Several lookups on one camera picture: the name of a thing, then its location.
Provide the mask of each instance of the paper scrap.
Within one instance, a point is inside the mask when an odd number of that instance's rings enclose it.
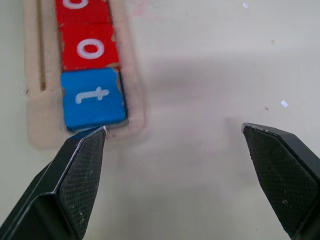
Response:
[[[289,106],[288,103],[285,100],[283,100],[281,102],[281,104],[284,106],[285,109]]]

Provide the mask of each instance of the table surface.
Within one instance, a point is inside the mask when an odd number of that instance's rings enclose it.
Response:
[[[85,239],[289,239],[241,124],[294,133],[320,156],[320,1],[125,3],[147,127],[106,143]],[[58,149],[27,140],[22,1],[0,1],[0,30],[2,223]]]

